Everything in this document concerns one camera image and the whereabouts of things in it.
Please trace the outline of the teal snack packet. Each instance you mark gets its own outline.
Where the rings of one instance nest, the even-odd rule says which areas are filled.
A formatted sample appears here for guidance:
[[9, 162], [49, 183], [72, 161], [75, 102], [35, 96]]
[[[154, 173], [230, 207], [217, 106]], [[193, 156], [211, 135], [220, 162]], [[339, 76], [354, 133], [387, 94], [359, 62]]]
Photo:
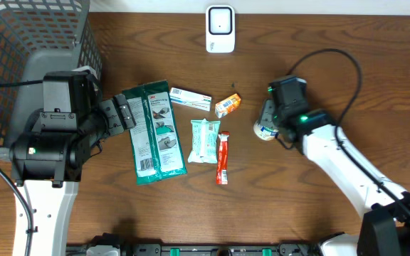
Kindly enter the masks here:
[[220, 121], [192, 120], [192, 148], [188, 162], [216, 164]]

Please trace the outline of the green lid jar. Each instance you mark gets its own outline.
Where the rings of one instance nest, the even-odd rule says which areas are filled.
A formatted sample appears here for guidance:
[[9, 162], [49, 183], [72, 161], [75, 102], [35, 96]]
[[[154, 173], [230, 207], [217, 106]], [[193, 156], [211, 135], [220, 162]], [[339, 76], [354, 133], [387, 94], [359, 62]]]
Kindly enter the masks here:
[[274, 140], [279, 132], [278, 128], [274, 127], [272, 124], [263, 124], [259, 121], [256, 121], [253, 125], [253, 131], [259, 139], [264, 141]]

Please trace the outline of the white green box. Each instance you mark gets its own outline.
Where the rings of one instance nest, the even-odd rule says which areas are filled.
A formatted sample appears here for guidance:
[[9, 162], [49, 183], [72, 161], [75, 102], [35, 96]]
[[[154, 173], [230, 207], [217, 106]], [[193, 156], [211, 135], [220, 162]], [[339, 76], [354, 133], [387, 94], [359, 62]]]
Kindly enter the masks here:
[[199, 93], [172, 87], [169, 92], [172, 102], [192, 107], [194, 109], [209, 112], [211, 110], [212, 97]]

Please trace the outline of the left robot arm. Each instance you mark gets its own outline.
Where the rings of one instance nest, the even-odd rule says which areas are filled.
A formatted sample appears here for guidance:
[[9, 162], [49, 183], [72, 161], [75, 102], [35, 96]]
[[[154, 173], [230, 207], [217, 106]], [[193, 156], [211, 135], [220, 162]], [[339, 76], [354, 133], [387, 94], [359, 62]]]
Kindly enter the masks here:
[[43, 106], [9, 149], [16, 202], [14, 255], [64, 255], [85, 162], [102, 140], [136, 125], [124, 95], [102, 99], [93, 69], [46, 73]]

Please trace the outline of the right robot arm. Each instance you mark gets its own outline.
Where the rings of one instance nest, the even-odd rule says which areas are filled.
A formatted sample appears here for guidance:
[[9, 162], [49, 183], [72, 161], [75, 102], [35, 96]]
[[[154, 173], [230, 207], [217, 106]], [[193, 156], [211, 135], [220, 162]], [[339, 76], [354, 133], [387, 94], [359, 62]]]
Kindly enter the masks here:
[[271, 82], [257, 124], [286, 148], [318, 165], [362, 219], [358, 235], [332, 235], [319, 255], [410, 255], [410, 193], [380, 172], [324, 110], [312, 110], [305, 80]]

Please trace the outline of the large green box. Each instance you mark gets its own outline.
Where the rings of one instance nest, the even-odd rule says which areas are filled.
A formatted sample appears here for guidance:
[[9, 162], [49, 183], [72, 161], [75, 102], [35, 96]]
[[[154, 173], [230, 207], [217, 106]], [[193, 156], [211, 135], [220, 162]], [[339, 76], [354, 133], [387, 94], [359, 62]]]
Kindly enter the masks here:
[[135, 118], [129, 133], [137, 184], [187, 174], [168, 82], [146, 83], [122, 94]]

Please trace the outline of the orange small box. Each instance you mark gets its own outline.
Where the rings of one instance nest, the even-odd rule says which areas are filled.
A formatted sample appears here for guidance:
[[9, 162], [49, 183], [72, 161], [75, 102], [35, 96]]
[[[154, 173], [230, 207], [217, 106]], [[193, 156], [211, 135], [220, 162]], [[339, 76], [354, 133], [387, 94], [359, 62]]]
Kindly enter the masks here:
[[238, 109], [240, 104], [241, 98], [237, 93], [235, 93], [227, 97], [225, 100], [215, 104], [215, 114], [218, 118], [222, 118]]

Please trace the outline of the red stick sachet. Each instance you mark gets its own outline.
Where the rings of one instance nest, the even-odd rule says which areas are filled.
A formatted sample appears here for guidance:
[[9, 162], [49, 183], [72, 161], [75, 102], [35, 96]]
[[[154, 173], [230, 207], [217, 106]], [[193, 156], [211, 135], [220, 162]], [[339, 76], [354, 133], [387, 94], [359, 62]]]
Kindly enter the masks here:
[[226, 185], [228, 183], [227, 166], [228, 166], [228, 138], [229, 132], [219, 134], [218, 164], [216, 170], [216, 183]]

